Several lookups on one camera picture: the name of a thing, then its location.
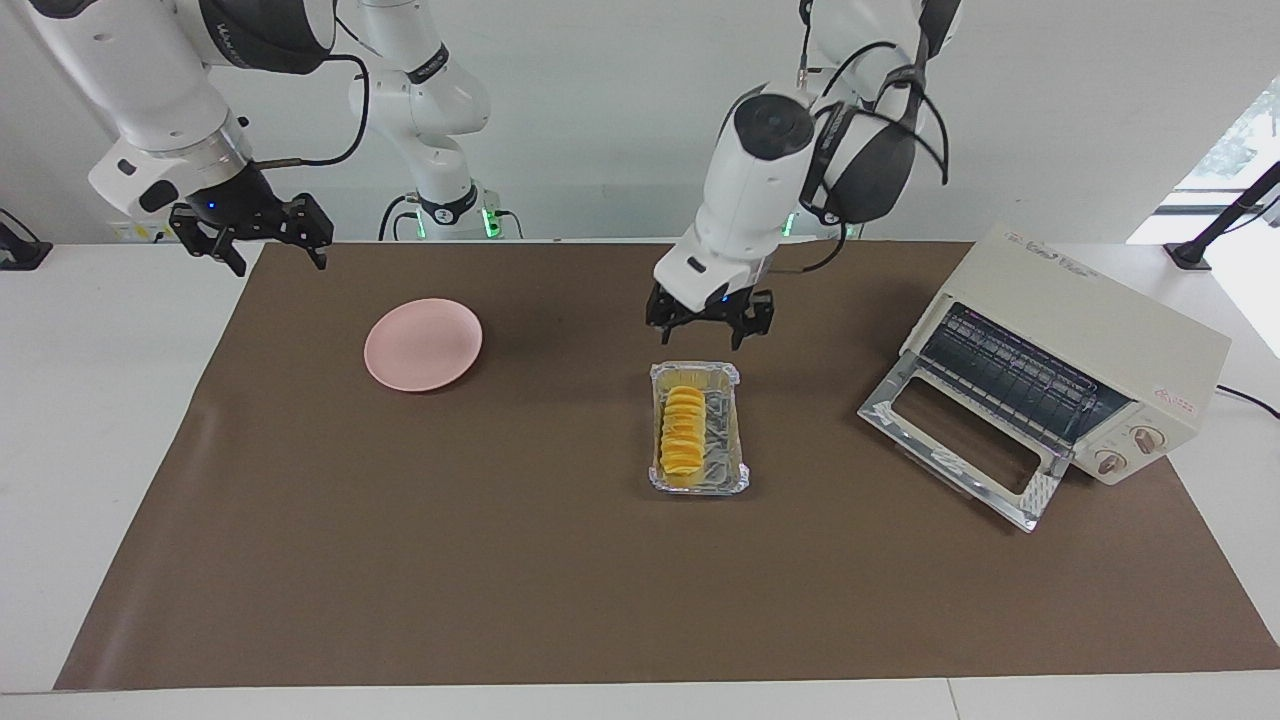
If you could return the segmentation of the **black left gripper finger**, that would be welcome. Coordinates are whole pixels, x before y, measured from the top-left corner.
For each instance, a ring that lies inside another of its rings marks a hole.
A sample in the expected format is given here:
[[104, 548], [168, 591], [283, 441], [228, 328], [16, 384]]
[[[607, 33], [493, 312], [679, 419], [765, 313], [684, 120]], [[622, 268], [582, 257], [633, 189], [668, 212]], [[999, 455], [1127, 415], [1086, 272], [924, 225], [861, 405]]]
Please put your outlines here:
[[672, 332], [687, 324], [692, 311], [685, 307], [660, 283], [654, 283], [645, 305], [645, 324], [660, 332], [660, 343], [667, 346]]
[[728, 296], [731, 350], [739, 351], [751, 336], [768, 334], [774, 316], [774, 295], [771, 290], [742, 288]]

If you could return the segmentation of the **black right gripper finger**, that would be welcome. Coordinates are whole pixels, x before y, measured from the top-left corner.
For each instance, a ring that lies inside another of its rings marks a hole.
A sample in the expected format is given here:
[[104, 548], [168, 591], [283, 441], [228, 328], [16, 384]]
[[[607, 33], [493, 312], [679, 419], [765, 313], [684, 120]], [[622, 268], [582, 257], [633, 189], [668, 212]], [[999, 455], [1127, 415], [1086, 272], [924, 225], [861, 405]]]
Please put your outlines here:
[[211, 258], [229, 268], [234, 275], [246, 275], [247, 264], [234, 246], [233, 228], [215, 228], [212, 234], [207, 233], [195, 209], [186, 202], [172, 205], [168, 224], [191, 256]]
[[280, 205], [278, 241], [302, 249], [317, 270], [326, 269], [326, 250], [333, 243], [334, 225], [311, 193], [300, 193]]

